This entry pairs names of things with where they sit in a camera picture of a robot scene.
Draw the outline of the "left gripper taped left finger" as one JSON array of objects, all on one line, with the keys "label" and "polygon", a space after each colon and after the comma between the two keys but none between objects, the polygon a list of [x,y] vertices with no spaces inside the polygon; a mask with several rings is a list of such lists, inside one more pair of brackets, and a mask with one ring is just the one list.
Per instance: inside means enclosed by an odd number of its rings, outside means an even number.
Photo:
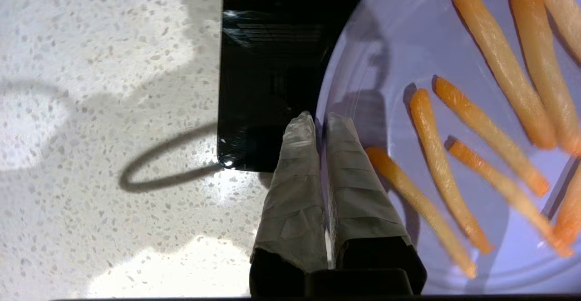
[{"label": "left gripper taped left finger", "polygon": [[251,252],[253,298],[302,297],[305,279],[328,269],[320,155],[307,111],[286,126]]}]

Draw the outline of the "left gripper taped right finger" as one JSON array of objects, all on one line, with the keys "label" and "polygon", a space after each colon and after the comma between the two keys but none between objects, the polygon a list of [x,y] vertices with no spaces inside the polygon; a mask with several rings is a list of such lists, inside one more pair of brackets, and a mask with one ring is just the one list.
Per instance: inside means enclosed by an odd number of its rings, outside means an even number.
[{"label": "left gripper taped right finger", "polygon": [[359,141],[352,119],[337,113],[328,115],[325,152],[340,292],[421,294],[427,270]]}]

